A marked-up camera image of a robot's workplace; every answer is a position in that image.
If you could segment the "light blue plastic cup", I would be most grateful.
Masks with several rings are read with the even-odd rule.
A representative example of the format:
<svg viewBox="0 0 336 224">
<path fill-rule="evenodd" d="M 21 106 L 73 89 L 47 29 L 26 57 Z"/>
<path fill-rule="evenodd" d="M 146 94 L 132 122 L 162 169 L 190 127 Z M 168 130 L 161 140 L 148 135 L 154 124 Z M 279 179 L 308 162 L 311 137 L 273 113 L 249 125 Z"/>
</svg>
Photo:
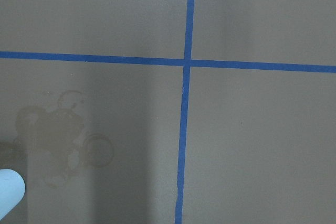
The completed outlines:
<svg viewBox="0 0 336 224">
<path fill-rule="evenodd" d="M 23 198 L 25 182 L 12 169 L 1 169 L 1 219 L 3 219 Z"/>
</svg>

